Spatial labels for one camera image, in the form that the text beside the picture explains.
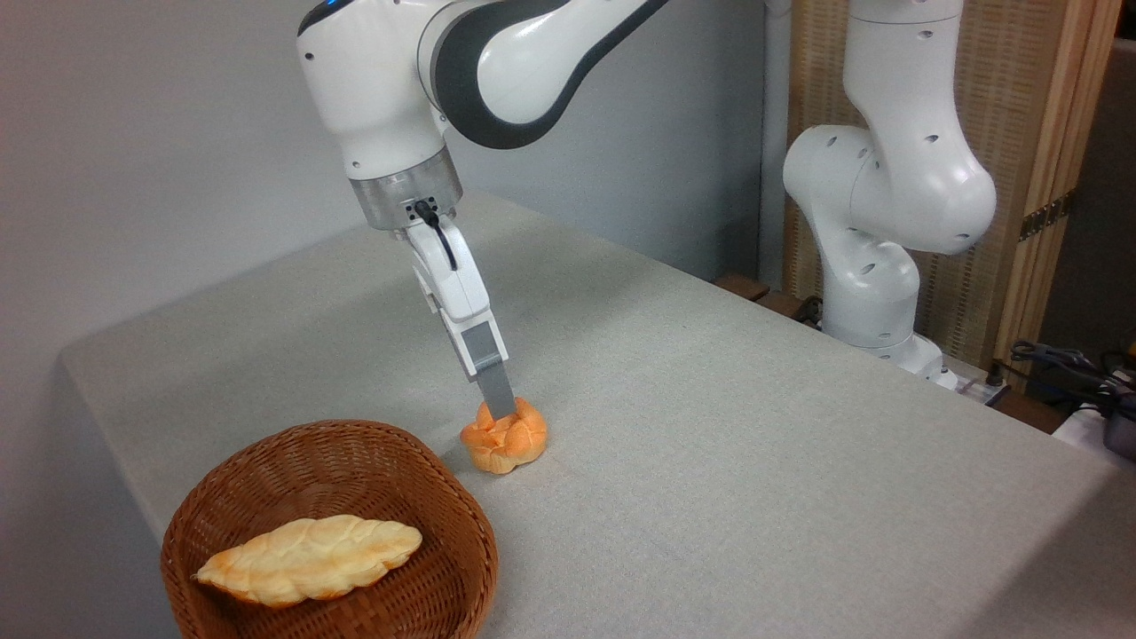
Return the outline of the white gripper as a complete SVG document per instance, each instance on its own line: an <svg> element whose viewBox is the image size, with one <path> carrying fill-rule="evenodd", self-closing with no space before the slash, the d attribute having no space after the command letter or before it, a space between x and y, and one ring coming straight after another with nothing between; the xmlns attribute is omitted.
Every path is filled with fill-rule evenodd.
<svg viewBox="0 0 1136 639"><path fill-rule="evenodd" d="M425 223L406 230L415 274L431 302L446 317L446 333L467 377L481 389L491 417L517 410L506 363L509 359L486 287L468 243L450 216L438 227Z"/></svg>

